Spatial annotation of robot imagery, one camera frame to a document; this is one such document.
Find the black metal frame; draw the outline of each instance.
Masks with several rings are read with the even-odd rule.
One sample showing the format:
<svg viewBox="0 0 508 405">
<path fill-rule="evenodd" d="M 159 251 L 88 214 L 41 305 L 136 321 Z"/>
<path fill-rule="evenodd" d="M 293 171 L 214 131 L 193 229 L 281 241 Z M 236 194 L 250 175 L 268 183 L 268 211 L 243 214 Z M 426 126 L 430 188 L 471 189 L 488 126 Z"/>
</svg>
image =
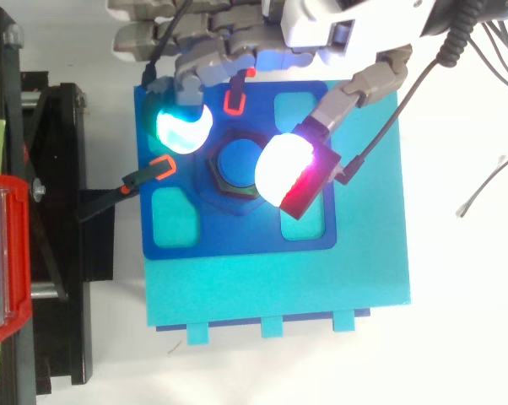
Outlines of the black metal frame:
<svg viewBox="0 0 508 405">
<path fill-rule="evenodd" d="M 20 74 L 19 50 L 3 44 L 13 23 L 0 8 L 3 173 L 46 186 L 40 202 L 30 204 L 31 278 L 52 281 L 58 298 L 33 300 L 31 321 L 2 343 L 0 405 L 35 403 L 35 391 L 51 392 L 52 376 L 70 375 L 74 385 L 88 381 L 89 281 L 113 277 L 115 210 L 84 224 L 76 219 L 83 203 L 107 192 L 85 190 L 84 95 L 75 84 L 48 87 L 45 73 Z M 22 89 L 41 92 L 36 108 L 23 113 Z"/>
<path fill-rule="evenodd" d="M 33 74 L 23 73 L 22 83 Z M 33 235 L 45 236 L 34 238 L 31 272 L 33 281 L 59 280 L 65 292 L 33 301 L 37 393 L 45 394 L 50 377 L 70 375 L 79 385 L 92 375 L 89 281 L 112 278 L 115 210 L 77 221 L 79 207 L 106 192 L 85 191 L 84 94 L 75 84 L 38 90 L 36 108 L 24 111 L 30 162 L 46 186 L 31 215 Z"/>
</svg>

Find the white light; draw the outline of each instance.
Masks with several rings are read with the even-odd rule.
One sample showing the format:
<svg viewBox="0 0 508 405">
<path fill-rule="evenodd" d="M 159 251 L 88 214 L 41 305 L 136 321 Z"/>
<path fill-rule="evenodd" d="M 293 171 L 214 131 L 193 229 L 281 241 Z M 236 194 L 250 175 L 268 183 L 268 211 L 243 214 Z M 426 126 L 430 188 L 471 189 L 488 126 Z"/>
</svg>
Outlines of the white light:
<svg viewBox="0 0 508 405">
<path fill-rule="evenodd" d="M 274 136 L 256 164 L 255 181 L 260 195 L 279 207 L 301 173 L 312 163 L 314 148 L 293 133 Z"/>
<path fill-rule="evenodd" d="M 184 121 L 166 112 L 160 112 L 156 117 L 158 139 L 177 154 L 197 151 L 207 140 L 212 126 L 213 115 L 206 105 L 202 116 L 195 122 Z"/>
</svg>

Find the hexagonal nut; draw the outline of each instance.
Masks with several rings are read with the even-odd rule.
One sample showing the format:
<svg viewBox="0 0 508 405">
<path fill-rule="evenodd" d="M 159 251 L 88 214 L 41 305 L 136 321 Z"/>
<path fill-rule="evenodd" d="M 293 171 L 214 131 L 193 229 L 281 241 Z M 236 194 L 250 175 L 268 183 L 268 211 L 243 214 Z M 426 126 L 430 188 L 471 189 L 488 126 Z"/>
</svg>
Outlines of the hexagonal nut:
<svg viewBox="0 0 508 405">
<path fill-rule="evenodd" d="M 236 187 L 227 182 L 220 174 L 220 152 L 222 152 L 229 143 L 239 139 L 251 140 L 262 149 L 268 144 L 267 139 L 260 133 L 229 130 L 215 145 L 215 147 L 208 152 L 207 165 L 211 175 L 213 176 L 215 186 L 220 192 L 232 197 L 244 198 L 246 200 L 256 200 L 260 197 L 259 192 L 257 192 L 256 185 L 253 184 L 249 187 Z"/>
</svg>

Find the metal rod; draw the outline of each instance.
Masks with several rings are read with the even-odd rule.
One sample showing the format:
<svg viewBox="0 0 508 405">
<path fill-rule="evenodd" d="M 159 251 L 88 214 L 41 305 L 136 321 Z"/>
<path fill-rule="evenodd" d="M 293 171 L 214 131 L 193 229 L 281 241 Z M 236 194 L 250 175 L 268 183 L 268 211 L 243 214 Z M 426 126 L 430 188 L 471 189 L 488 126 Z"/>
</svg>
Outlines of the metal rod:
<svg viewBox="0 0 508 405">
<path fill-rule="evenodd" d="M 31 298 L 33 300 L 59 298 L 59 294 L 51 281 L 35 282 L 31 283 Z"/>
<path fill-rule="evenodd" d="M 21 94 L 21 108 L 24 110 L 33 110 L 36 108 L 38 99 L 41 97 L 40 91 L 24 91 Z"/>
</svg>

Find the white table surface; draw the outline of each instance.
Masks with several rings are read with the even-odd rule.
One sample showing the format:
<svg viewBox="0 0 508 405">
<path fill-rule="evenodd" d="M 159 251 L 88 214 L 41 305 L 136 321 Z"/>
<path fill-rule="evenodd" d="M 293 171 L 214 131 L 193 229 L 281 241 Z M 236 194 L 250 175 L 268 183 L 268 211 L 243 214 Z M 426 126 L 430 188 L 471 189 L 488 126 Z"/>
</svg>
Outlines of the white table surface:
<svg viewBox="0 0 508 405">
<path fill-rule="evenodd" d="M 137 169 L 132 87 L 143 71 L 111 55 L 122 23 L 103 0 L 0 5 L 24 27 L 22 69 L 47 70 L 52 84 L 74 82 L 87 94 L 88 185 L 117 186 Z M 473 37 L 494 57 L 480 28 Z M 415 44 L 401 96 L 442 41 Z M 160 62 L 159 73 L 172 67 Z M 345 76 L 313 68 L 271 79 Z M 400 123 L 412 305 L 374 309 L 353 333 L 293 322 L 284 338 L 263 340 L 259 326 L 220 327 L 208 346 L 188 347 L 185 331 L 145 326 L 133 199 L 116 209 L 115 280 L 91 284 L 93 377 L 86 386 L 53 379 L 38 403 L 508 404 L 508 169 L 465 219 L 454 214 L 508 155 L 508 89 L 470 48 L 457 68 L 436 68 Z"/>
</svg>

